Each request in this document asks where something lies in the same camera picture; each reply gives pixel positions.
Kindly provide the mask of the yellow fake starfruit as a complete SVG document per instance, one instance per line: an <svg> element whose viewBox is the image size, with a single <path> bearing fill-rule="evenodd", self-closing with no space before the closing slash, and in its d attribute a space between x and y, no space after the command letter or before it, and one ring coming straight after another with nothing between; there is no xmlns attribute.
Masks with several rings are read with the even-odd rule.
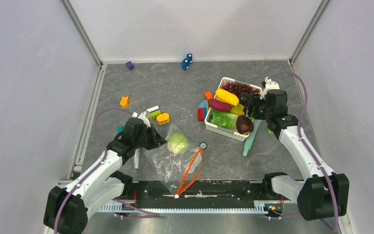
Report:
<svg viewBox="0 0 374 234"><path fill-rule="evenodd" d="M245 113L243 110L244 110L244 106L241 104L238 104L237 106L232 106L229 112L232 114L238 115L238 116L244 116Z"/></svg>

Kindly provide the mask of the dark maroon fake fruit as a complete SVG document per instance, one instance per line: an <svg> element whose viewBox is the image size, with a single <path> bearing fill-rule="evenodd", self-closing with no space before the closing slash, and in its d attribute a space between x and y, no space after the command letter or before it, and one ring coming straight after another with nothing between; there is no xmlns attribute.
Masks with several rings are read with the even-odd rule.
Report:
<svg viewBox="0 0 374 234"><path fill-rule="evenodd" d="M239 134L248 135L254 131L254 124L249 118L238 116L236 120L236 130Z"/></svg>

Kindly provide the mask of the small dark purple fruit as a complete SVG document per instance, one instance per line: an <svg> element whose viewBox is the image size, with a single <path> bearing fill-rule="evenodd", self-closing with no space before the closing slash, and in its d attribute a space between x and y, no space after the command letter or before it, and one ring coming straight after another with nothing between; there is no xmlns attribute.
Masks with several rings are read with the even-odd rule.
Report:
<svg viewBox="0 0 374 234"><path fill-rule="evenodd" d="M238 95L238 99L239 99L239 103L242 105L242 106L246 106L249 102L249 98L250 98L250 95L247 94L247 93L244 93L244 92L241 92L239 95Z"/></svg>

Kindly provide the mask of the clear zip top bag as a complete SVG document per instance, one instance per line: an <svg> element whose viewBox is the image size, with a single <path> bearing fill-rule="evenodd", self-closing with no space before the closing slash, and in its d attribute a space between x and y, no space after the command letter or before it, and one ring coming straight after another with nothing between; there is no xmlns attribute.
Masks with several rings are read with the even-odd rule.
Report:
<svg viewBox="0 0 374 234"><path fill-rule="evenodd" d="M181 132L186 136L176 125L171 124L167 130L166 141L173 132ZM179 155L171 153L167 144L145 151L147 159L155 167L159 180L174 199L179 199L193 185L204 164L205 149L200 145L194 145L189 139L188 141L190 147Z"/></svg>

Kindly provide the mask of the fake yellow corn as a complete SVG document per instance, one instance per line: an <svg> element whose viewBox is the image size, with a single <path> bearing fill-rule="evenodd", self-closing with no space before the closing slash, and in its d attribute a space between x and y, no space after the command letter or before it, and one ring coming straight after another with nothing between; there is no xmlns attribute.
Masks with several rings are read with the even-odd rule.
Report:
<svg viewBox="0 0 374 234"><path fill-rule="evenodd" d="M240 104L240 101L235 94L224 89L217 89L215 92L215 97L217 100L227 103L231 106L237 106Z"/></svg>

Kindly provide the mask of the purple fake sweet potato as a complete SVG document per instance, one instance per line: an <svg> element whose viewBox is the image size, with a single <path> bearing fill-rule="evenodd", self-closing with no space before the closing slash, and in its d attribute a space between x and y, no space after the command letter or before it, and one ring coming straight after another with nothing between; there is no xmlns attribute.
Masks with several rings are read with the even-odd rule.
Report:
<svg viewBox="0 0 374 234"><path fill-rule="evenodd" d="M209 107L211 107L215 111L229 112L232 109L232 107L229 104L224 103L214 98L208 99L207 102L208 102Z"/></svg>

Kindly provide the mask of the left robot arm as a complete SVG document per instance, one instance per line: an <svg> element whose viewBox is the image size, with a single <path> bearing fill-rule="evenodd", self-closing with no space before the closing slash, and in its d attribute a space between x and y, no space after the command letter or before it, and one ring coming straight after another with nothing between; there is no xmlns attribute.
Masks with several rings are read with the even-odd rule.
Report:
<svg viewBox="0 0 374 234"><path fill-rule="evenodd" d="M133 185L113 177L138 149L152 150L166 144L147 117L130 117L125 128L110 141L97 161L65 187L48 194L43 224L57 234L80 234L89 219L106 203L129 198Z"/></svg>

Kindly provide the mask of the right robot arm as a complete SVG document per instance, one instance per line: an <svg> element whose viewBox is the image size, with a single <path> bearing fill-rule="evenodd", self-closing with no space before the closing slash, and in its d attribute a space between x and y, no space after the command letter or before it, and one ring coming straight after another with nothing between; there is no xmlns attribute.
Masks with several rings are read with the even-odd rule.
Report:
<svg viewBox="0 0 374 234"><path fill-rule="evenodd" d="M262 194L268 199L278 195L290 199L307 221L346 215L349 180L323 161L307 139L298 118L288 113L287 93L273 89L263 96L250 94L244 113L266 121L268 129L291 154L304 180L301 183L285 173L270 173L265 176Z"/></svg>

